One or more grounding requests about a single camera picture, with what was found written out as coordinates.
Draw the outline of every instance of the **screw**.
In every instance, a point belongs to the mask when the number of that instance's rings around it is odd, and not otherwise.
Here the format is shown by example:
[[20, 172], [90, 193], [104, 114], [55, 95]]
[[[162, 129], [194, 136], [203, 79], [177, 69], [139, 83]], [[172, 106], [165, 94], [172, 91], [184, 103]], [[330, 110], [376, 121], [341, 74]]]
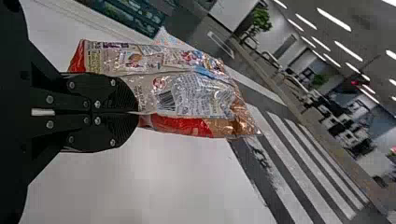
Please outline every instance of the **screw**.
[[51, 95], [48, 95], [46, 101], [47, 101], [47, 103], [48, 103], [49, 105], [52, 105], [52, 103], [53, 103], [53, 97], [52, 97]]
[[74, 82], [69, 82], [69, 88], [73, 90], [76, 87], [76, 84]]
[[96, 101], [96, 102], [95, 102], [95, 107], [96, 107], [97, 109], [100, 108], [100, 101]]
[[49, 120], [48, 122], [47, 122], [47, 128], [48, 129], [53, 129], [53, 121], [52, 120]]
[[110, 145], [111, 145], [112, 147], [114, 147], [114, 146], [116, 145], [116, 140], [114, 140], [114, 139], [111, 139], [111, 141], [110, 141]]
[[102, 122], [102, 121], [100, 120], [100, 118], [99, 118], [99, 117], [96, 117], [96, 119], [95, 119], [95, 124], [96, 124], [96, 125], [99, 125], [101, 122]]
[[73, 143], [74, 143], [74, 137], [73, 137], [73, 136], [70, 136], [69, 139], [68, 139], [68, 141], [69, 141], [70, 144], [73, 144]]

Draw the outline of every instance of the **plastic bag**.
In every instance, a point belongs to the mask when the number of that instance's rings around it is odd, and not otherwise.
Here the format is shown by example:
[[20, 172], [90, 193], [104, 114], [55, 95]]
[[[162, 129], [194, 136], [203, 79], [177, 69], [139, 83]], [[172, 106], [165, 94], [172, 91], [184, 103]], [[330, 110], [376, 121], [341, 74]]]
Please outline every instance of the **plastic bag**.
[[139, 127], [209, 138], [261, 134], [222, 61], [198, 50], [81, 40], [69, 72], [121, 77]]

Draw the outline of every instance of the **gray floor stripe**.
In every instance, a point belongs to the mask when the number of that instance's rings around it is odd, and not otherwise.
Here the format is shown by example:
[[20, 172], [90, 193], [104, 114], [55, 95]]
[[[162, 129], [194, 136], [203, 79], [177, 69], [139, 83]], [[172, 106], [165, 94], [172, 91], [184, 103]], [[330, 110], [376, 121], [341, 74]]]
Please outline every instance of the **gray floor stripe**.
[[305, 152], [303, 147], [297, 141], [297, 139], [292, 135], [289, 128], [282, 122], [282, 120], [275, 114], [269, 114], [271, 119], [274, 121], [276, 126], [280, 129], [280, 131], [285, 135], [290, 144], [294, 147], [295, 151], [298, 153], [300, 158], [304, 161], [305, 165], [309, 168], [315, 178], [320, 182], [320, 185], [327, 191], [327, 193], [331, 196], [333, 201], [337, 204], [337, 206], [344, 212], [345, 216], [350, 220], [356, 213], [353, 209], [347, 204], [347, 202], [341, 197], [338, 191], [334, 188], [334, 186], [330, 183], [330, 181], [326, 178], [326, 176], [322, 173], [322, 171], [317, 167], [317, 165], [312, 161], [309, 155]]
[[289, 126], [294, 130], [297, 136], [302, 140], [308, 151], [313, 155], [312, 158], [318, 160], [318, 163], [323, 166], [326, 173], [332, 177], [332, 180], [337, 184], [337, 186], [345, 193], [350, 201], [353, 202], [354, 206], [361, 210], [363, 208], [363, 204], [359, 199], [352, 193], [352, 191], [347, 187], [344, 181], [340, 178], [338, 174], [330, 167], [330, 164], [327, 163], [323, 157], [318, 153], [318, 150], [312, 146], [312, 144], [308, 141], [305, 135], [300, 131], [300, 129], [290, 120], [287, 120]]
[[253, 150], [243, 139], [230, 142], [230, 145], [247, 174], [247, 177], [254, 183], [257, 190], [265, 200], [268, 208], [273, 214], [277, 223], [294, 223], [285, 205], [280, 201], [269, 178], [266, 169], [262, 168], [259, 161], [253, 154]]
[[302, 187], [303, 192], [318, 210], [318, 213], [321, 215], [325, 223], [342, 223], [338, 216], [320, 195], [298, 162], [293, 158], [289, 151], [286, 150], [286, 146], [279, 139], [274, 129], [269, 125], [268, 121], [266, 119], [261, 119], [257, 122], [261, 124], [264, 136], [268, 139], [279, 158], [288, 167], [290, 173], [294, 176], [297, 183]]
[[329, 153], [320, 145], [320, 143], [315, 139], [311, 132], [309, 132], [303, 125], [300, 125], [300, 128], [308, 135], [308, 137], [312, 140], [315, 146], [320, 150], [322, 155], [326, 157], [326, 159], [330, 162], [330, 164], [335, 168], [335, 170], [340, 174], [341, 177], [345, 179], [350, 187], [361, 197], [361, 199], [368, 203], [370, 202], [368, 198], [361, 192], [361, 190], [356, 186], [355, 183], [346, 175], [346, 173], [341, 169], [341, 167], [335, 162], [335, 160], [329, 155]]
[[282, 174], [276, 168], [276, 165], [271, 160], [267, 151], [263, 148], [262, 144], [260, 143], [259, 139], [254, 136], [245, 139], [248, 145], [258, 149], [262, 155], [263, 159], [269, 165], [269, 173], [272, 176], [273, 185], [275, 187], [275, 191], [279, 196], [280, 200], [285, 207], [288, 209], [291, 217], [293, 218], [295, 223], [298, 224], [309, 224], [313, 223], [309, 215], [305, 212], [303, 206], [298, 201], [297, 197], [294, 195], [293, 191], [289, 187], [286, 180], [283, 178]]

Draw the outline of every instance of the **packaged food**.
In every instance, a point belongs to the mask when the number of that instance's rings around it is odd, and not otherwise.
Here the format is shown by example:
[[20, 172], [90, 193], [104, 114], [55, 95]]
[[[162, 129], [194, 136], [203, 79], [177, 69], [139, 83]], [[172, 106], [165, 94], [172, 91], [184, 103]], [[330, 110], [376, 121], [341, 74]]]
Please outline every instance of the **packaged food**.
[[198, 50], [81, 40], [69, 72], [120, 77], [139, 127], [209, 138], [261, 134], [222, 61]]
[[68, 70], [120, 77], [179, 72], [195, 67], [224, 72], [222, 62], [199, 50], [81, 40]]

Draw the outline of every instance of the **label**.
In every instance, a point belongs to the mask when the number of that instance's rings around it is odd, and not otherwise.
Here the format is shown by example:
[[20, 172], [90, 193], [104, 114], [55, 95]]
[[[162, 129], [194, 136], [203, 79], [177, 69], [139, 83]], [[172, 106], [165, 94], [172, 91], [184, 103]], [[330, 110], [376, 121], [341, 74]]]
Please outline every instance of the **label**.
[[153, 55], [163, 53], [165, 47], [156, 45], [139, 45], [138, 46], [144, 55]]
[[120, 53], [119, 65], [125, 66], [126, 70], [143, 72], [146, 71], [148, 61], [148, 58], [144, 57], [140, 52], [123, 50]]
[[172, 90], [156, 94], [158, 114], [212, 119], [234, 119], [233, 88], [198, 74], [175, 79]]

